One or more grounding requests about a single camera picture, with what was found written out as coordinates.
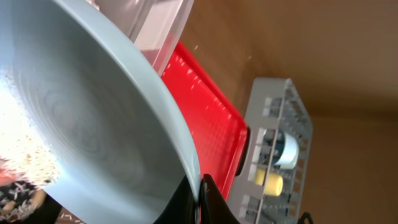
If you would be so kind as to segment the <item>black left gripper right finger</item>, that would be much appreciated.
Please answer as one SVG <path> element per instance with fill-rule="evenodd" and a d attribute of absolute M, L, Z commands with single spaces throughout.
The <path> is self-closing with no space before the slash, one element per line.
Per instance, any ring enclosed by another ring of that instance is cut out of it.
<path fill-rule="evenodd" d="M 200 203 L 201 224 L 240 224 L 210 174 L 203 176 Z"/>

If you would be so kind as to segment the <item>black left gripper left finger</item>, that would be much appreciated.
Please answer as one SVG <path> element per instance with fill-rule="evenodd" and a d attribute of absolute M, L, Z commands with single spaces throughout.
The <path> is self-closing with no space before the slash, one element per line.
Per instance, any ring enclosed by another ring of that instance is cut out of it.
<path fill-rule="evenodd" d="M 195 205 L 189 181 L 185 176 L 154 224 L 195 224 Z"/>

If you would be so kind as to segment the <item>yellow plastic cup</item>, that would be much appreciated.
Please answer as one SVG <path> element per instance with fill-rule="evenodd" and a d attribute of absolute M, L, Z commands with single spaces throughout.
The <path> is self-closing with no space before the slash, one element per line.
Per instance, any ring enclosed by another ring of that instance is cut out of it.
<path fill-rule="evenodd" d="M 281 175 L 269 173 L 265 181 L 266 171 L 258 169 L 254 176 L 254 183 L 257 185 L 265 184 L 264 195 L 278 197 L 282 193 L 284 180 Z"/>

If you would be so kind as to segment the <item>light blue bowl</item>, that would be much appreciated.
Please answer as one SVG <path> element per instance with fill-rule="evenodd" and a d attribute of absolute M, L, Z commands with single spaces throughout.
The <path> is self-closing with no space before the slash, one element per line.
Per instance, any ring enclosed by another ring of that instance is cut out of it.
<path fill-rule="evenodd" d="M 287 132 L 279 131 L 275 143 L 272 165 L 280 169 L 293 169 L 298 161 L 299 144 L 297 140 Z"/>

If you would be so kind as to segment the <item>blue plate with rice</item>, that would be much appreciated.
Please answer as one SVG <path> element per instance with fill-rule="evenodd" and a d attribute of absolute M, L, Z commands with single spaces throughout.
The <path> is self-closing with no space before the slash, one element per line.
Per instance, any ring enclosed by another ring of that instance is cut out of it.
<path fill-rule="evenodd" d="M 60 167 L 47 192 L 87 223 L 154 223 L 201 172 L 173 96 L 136 46 L 86 1 L 2 1 L 7 90 Z"/>

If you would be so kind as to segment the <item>orange carrot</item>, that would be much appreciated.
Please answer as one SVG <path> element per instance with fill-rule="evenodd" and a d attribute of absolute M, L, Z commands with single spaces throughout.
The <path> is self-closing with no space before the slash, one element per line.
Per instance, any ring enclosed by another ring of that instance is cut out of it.
<path fill-rule="evenodd" d="M 8 171 L 4 169 L 4 162 L 1 161 L 0 186 L 9 185 L 13 183 L 15 179 L 14 175 L 8 173 Z"/>

